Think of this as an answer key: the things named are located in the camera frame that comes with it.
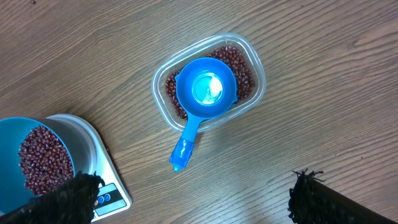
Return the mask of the blue plastic measuring scoop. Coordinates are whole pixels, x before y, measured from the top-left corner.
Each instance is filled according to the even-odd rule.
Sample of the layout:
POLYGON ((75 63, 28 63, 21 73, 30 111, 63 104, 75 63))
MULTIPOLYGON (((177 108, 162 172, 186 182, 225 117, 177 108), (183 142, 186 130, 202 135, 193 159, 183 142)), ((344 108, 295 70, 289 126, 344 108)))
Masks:
POLYGON ((178 172, 190 160, 200 123, 221 116, 238 97, 234 73, 215 58, 192 60, 175 81, 178 102, 187 113, 187 123, 169 159, 173 170, 178 172))

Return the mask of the red adzuki beans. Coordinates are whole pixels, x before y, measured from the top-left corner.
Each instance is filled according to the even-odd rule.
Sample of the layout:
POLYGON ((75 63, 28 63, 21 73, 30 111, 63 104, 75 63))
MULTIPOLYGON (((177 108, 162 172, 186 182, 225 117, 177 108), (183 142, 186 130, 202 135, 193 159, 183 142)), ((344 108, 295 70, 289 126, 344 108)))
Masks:
MULTIPOLYGON (((237 47, 231 45, 222 46, 206 54, 205 57, 216 58, 224 62, 234 73, 237 83, 237 100, 234 104, 240 103, 251 95, 256 82, 254 81, 252 71, 248 67, 243 54, 237 47)), ((187 120, 187 112, 180 105, 175 92, 175 77, 179 73, 180 70, 177 70, 167 77, 165 81, 165 93, 170 98, 176 115, 181 119, 187 120)))

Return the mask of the red beans in bowl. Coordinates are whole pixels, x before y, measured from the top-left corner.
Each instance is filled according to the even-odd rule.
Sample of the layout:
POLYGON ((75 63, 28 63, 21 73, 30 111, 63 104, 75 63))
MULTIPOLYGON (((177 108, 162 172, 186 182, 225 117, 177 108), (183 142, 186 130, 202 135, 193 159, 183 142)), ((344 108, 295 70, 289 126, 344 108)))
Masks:
POLYGON ((74 177, 66 147, 45 126, 31 129, 19 146, 19 167, 24 186, 34 195, 43 195, 74 177))

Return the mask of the clear plastic container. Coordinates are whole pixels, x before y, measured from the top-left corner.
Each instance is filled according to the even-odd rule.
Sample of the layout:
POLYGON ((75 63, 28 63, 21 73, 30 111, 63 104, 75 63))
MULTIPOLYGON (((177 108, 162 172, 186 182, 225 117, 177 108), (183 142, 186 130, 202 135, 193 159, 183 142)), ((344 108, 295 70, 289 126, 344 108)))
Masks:
POLYGON ((261 60, 253 46, 243 36, 235 33, 217 34, 193 43, 168 58, 154 73, 152 77, 152 95, 165 122, 173 129, 182 132, 186 121, 178 118, 171 99, 165 91, 165 82, 169 74, 184 67, 195 58, 202 57, 211 51, 225 45, 237 47, 243 52, 243 57, 248 64, 254 79, 254 88, 251 95, 243 102, 233 105, 230 110, 221 116, 203 121, 198 132, 215 128, 237 116, 244 114, 255 107, 266 92, 266 74, 261 60))

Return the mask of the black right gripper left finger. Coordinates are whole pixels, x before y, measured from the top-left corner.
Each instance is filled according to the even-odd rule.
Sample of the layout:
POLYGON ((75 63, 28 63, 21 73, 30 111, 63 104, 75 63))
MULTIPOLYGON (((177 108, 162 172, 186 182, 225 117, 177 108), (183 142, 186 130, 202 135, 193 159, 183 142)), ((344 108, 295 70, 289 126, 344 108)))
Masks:
POLYGON ((1 216, 1 224, 90 224, 104 180, 79 171, 56 190, 1 216))

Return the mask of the teal metal bowl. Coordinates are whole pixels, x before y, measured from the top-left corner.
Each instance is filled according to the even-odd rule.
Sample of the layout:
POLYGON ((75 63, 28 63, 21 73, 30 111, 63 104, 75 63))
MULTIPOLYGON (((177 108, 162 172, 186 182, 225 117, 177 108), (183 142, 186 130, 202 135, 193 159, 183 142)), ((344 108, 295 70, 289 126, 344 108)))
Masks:
POLYGON ((81 128, 48 118, 13 117, 1 120, 1 213, 9 213, 26 204, 33 194, 24 187, 25 177, 19 167, 19 146, 31 129, 43 125, 66 146, 75 172, 92 174, 96 156, 93 143, 81 128))

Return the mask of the white digital kitchen scale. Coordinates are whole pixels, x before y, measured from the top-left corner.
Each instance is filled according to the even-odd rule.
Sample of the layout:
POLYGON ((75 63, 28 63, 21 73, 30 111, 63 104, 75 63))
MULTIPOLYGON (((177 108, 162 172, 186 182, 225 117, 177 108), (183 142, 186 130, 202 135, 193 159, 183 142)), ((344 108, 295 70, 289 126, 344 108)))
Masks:
POLYGON ((100 135, 86 120, 72 114, 55 114, 48 119, 63 124, 83 143, 83 157, 71 156, 76 171, 96 174, 103 179, 93 210, 93 222, 129 209, 131 197, 124 188, 100 135))

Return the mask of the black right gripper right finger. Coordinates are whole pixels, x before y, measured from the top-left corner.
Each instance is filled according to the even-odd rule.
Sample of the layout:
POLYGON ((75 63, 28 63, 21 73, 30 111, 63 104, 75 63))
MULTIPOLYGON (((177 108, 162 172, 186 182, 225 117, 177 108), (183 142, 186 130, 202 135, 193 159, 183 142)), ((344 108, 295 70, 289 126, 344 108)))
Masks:
POLYGON ((397 224, 344 195, 316 178, 320 171, 295 172, 297 181, 289 189, 289 218, 297 224, 397 224))

